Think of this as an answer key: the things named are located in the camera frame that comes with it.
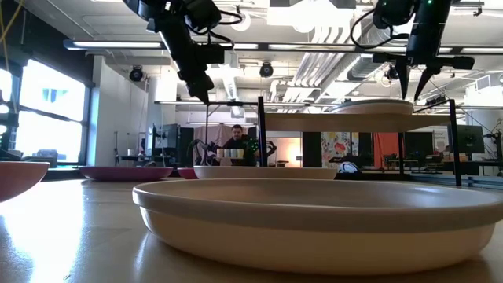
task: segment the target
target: wooden table surface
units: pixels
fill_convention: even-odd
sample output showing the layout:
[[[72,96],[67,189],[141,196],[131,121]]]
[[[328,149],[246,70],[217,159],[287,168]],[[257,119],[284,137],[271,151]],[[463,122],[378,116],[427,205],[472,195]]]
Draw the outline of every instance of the wooden table surface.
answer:
[[[0,281],[503,282],[503,224],[497,226],[493,240],[479,256],[442,270],[388,277],[280,274],[216,263],[168,247],[145,228],[131,200],[133,186],[45,182],[1,203]]]

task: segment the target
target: plate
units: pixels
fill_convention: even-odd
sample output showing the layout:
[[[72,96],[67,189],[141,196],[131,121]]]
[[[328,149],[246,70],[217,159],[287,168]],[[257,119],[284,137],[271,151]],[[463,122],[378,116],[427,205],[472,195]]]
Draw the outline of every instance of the plate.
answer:
[[[148,229],[182,251],[281,272],[404,274],[462,262],[503,219],[501,195],[414,183],[288,179],[136,186]]]
[[[47,173],[48,163],[0,162],[0,202],[16,197],[35,186]]]
[[[80,173],[96,181],[147,182],[168,177],[172,167],[81,167]]]
[[[333,180],[335,168],[194,166],[199,179],[213,178],[301,178]]]
[[[332,113],[337,114],[403,114],[412,115],[414,105],[397,99],[369,99],[346,102],[337,106]]]
[[[196,180],[197,179],[196,173],[194,172],[194,168],[179,168],[178,173],[185,180]]]

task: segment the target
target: pink bowl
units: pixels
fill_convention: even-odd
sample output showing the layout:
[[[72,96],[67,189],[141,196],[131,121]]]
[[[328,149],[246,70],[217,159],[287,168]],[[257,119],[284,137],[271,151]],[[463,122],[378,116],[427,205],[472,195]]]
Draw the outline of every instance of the pink bowl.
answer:
[[[180,176],[185,178],[185,180],[196,180],[196,172],[194,172],[194,168],[179,168],[178,173]]]
[[[97,181],[156,181],[168,177],[172,167],[81,167],[80,173]]]
[[[48,163],[0,162],[0,202],[20,195],[46,175]]]

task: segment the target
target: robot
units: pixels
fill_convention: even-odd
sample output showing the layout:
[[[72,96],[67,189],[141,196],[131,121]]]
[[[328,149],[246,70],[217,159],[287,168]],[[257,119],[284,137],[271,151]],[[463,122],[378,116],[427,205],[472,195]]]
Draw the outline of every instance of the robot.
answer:
[[[148,21],[147,29],[159,33],[171,57],[178,66],[178,76],[185,81],[189,94],[209,103],[207,92],[214,87],[206,75],[207,64],[222,64],[224,51],[232,49],[232,40],[216,35],[211,29],[219,24],[237,24],[240,21],[222,23],[222,13],[212,0],[173,0],[166,9],[168,0],[123,0],[127,6],[143,20]],[[453,2],[459,0],[379,0],[374,9],[363,15],[373,13],[373,23],[379,29],[390,29],[390,38],[376,46],[360,45],[352,36],[354,44],[360,49],[372,49],[390,42],[392,39],[408,39],[405,55],[375,53],[375,63],[391,62],[402,88],[405,99],[409,85],[409,72],[413,66],[426,65],[414,96],[417,100],[429,79],[444,66],[459,69],[472,69],[472,57],[438,57],[440,43]],[[408,34],[393,35],[393,27],[408,23],[414,17],[413,29]],[[192,31],[198,35],[208,35],[231,43],[223,47],[217,43],[197,44],[191,37]]]

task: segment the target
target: security camera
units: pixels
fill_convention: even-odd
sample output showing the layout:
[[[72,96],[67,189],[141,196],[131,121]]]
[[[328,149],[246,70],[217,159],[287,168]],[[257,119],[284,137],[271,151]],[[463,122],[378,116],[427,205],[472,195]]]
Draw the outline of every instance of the security camera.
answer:
[[[390,68],[387,70],[387,72],[384,74],[384,77],[389,80],[395,80],[398,79],[398,72],[396,71],[396,67],[393,65],[390,65]]]
[[[142,66],[133,66],[133,70],[129,74],[129,78],[133,82],[141,82],[145,77],[145,73],[143,72]]]
[[[273,75],[274,69],[270,62],[262,62],[262,67],[260,68],[260,76],[263,78],[269,78]]]

